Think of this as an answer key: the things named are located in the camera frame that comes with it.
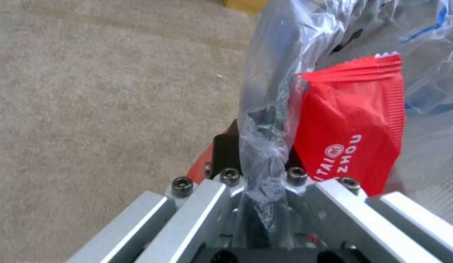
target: clear plastic bag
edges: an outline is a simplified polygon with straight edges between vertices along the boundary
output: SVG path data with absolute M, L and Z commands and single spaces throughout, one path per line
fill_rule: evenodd
M 240 161 L 247 188 L 233 246 L 292 247 L 280 177 L 300 118 L 303 85 L 293 76 L 314 70 L 377 1 L 271 0 L 248 53 L 240 102 Z
M 396 185 L 420 177 L 409 169 L 418 161 L 439 165 L 432 147 L 452 161 L 453 0 L 270 0 L 251 40 L 240 100 L 247 188 L 234 246 L 293 246 L 280 183 L 304 91 L 293 76 L 392 51 L 403 56 L 407 108 L 400 173 L 390 179 Z

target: bolt head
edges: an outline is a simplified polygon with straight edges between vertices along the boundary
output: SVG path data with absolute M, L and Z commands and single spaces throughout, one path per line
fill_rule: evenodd
M 303 185 L 307 178 L 307 172 L 300 167 L 291 167 L 288 169 L 287 181 L 293 185 Z
M 240 182 L 240 172 L 236 168 L 225 168 L 220 172 L 220 181 L 228 186 L 235 186 Z
M 360 183 L 353 178 L 340 178 L 339 182 L 354 194 L 357 194 L 361 188 Z
M 171 183 L 173 195 L 184 198 L 193 193 L 193 181 L 186 176 L 176 178 Z

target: red wrapper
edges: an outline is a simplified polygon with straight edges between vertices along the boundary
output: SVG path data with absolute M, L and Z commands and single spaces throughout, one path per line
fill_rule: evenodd
M 400 154 L 404 82 L 399 55 L 366 57 L 302 73 L 295 148 L 316 181 L 351 177 L 369 196 L 382 193 Z

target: beige carpet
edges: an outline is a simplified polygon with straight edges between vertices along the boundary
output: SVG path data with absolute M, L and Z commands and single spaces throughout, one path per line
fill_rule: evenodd
M 0 262 L 61 262 L 237 115 L 220 0 L 0 0 Z

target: cardboard box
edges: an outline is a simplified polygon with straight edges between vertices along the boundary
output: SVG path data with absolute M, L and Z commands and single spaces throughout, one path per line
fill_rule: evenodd
M 262 11 L 268 1 L 269 0 L 223 0 L 223 4 L 228 8 L 257 14 Z

